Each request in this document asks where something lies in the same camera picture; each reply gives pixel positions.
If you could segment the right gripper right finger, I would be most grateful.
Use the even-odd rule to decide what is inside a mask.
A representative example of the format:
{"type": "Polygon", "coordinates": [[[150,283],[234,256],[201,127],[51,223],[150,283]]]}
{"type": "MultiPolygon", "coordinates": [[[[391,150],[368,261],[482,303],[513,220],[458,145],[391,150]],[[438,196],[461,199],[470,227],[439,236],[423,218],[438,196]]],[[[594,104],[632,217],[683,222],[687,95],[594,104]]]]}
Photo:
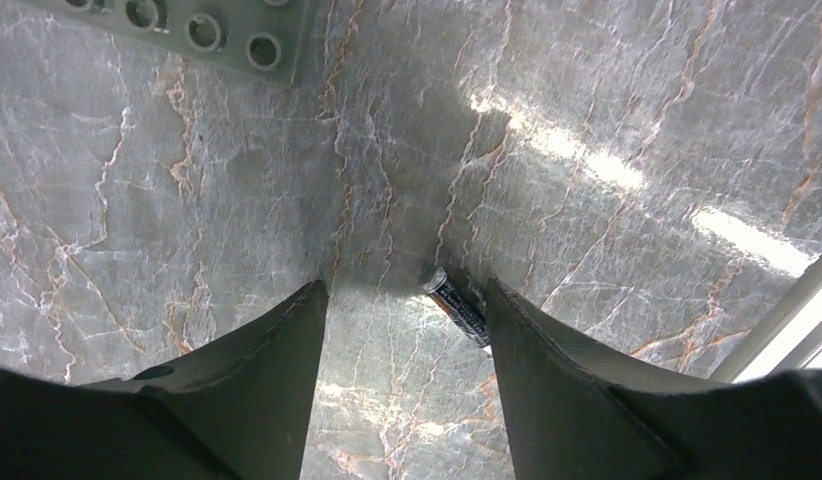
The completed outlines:
{"type": "Polygon", "coordinates": [[[822,479],[822,370],[731,384],[666,370],[498,279],[487,323],[519,479],[822,479]]]}

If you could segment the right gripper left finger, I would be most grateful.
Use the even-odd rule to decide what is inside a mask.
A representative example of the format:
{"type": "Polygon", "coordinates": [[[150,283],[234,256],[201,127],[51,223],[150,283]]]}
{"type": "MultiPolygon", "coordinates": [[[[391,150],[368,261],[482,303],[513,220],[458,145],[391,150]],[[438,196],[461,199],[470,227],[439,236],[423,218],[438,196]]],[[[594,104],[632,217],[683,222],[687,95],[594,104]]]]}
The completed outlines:
{"type": "Polygon", "coordinates": [[[0,479],[296,479],[329,296],[129,379],[69,386],[0,368],[0,479]]]}

